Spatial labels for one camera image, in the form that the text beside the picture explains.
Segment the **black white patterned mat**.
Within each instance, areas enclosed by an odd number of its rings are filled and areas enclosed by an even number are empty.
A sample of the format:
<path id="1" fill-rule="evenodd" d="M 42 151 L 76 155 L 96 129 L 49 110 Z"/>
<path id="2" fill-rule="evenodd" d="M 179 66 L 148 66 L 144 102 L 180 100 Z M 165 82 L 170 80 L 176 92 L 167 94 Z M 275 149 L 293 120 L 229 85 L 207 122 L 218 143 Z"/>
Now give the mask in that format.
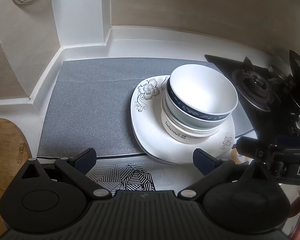
<path id="1" fill-rule="evenodd" d="M 112 194 L 118 190 L 178 193 L 203 177 L 193 164 L 167 164 L 144 153 L 102 157 L 93 152 L 72 164 Z"/>

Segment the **stove pot support burner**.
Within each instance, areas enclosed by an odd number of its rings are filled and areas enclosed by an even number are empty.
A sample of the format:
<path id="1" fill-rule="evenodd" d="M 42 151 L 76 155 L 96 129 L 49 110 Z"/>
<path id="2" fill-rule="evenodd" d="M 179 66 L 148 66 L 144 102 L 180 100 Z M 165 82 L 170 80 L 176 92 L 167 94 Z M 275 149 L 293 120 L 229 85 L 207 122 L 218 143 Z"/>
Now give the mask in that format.
<path id="1" fill-rule="evenodd" d="M 256 71 L 252 62 L 245 57 L 241 68 L 232 72 L 232 81 L 239 93 L 255 108 L 270 112 L 274 98 L 268 81 Z"/>

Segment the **white bowl blue pattern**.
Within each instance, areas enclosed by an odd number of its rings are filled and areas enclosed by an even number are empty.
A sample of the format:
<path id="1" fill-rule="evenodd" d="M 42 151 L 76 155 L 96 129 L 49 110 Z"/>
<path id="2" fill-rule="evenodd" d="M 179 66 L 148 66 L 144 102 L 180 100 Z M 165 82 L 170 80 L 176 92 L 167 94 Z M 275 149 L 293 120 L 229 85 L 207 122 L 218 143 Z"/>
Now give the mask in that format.
<path id="1" fill-rule="evenodd" d="M 200 64 L 185 64 L 168 78 L 165 100 L 179 122 L 195 129 L 213 129 L 235 110 L 238 95 L 220 72 Z"/>

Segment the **wooden cutting board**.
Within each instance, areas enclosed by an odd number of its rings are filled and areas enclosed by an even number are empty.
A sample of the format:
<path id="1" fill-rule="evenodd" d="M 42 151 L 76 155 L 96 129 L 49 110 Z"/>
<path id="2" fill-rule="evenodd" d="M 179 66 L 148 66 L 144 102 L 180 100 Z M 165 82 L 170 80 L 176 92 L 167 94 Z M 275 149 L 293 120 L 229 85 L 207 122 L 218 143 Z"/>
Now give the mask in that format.
<path id="1" fill-rule="evenodd" d="M 0 118 L 0 198 L 29 158 L 31 151 L 22 131 L 10 120 Z M 0 217 L 0 236 L 5 231 Z"/>

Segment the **white Delicious bowl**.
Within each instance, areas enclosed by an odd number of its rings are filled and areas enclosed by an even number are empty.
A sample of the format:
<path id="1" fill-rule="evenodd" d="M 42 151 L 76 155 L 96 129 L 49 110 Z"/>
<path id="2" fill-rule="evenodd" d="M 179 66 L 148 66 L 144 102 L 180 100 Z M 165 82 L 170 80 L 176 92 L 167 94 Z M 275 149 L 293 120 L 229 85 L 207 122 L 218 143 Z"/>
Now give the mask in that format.
<path id="1" fill-rule="evenodd" d="M 219 132 L 220 127 L 212 129 L 196 129 L 186 126 L 177 120 L 169 110 L 166 96 L 161 98 L 161 122 L 166 132 L 175 140 L 184 144 L 198 144 Z"/>

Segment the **white floral plate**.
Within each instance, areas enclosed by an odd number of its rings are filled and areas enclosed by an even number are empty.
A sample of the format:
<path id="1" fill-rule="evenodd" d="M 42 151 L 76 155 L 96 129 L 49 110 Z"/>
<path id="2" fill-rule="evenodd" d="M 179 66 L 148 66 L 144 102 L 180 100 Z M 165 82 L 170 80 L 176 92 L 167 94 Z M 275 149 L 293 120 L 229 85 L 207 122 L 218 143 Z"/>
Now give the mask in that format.
<path id="1" fill-rule="evenodd" d="M 161 121 L 161 99 L 166 90 L 168 75 L 160 75 L 141 81 L 134 89 L 130 103 L 133 131 L 140 147 L 149 155 L 170 164 L 193 162 L 197 148 L 215 158 L 227 154 L 235 142 L 232 117 L 221 124 L 214 135 L 197 144 L 185 144 L 173 138 L 178 132 L 170 124 Z"/>

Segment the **black gas stove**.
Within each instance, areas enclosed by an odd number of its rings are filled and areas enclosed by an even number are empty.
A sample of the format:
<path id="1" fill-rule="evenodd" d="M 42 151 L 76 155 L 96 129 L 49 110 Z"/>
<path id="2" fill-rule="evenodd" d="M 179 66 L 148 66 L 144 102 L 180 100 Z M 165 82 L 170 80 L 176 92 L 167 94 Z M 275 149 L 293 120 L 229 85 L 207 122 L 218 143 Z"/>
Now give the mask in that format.
<path id="1" fill-rule="evenodd" d="M 274 142 L 277 137 L 300 137 L 300 55 L 289 52 L 292 73 L 271 65 L 258 67 L 245 58 L 235 61 L 207 54 L 234 85 L 239 101 L 258 139 Z"/>

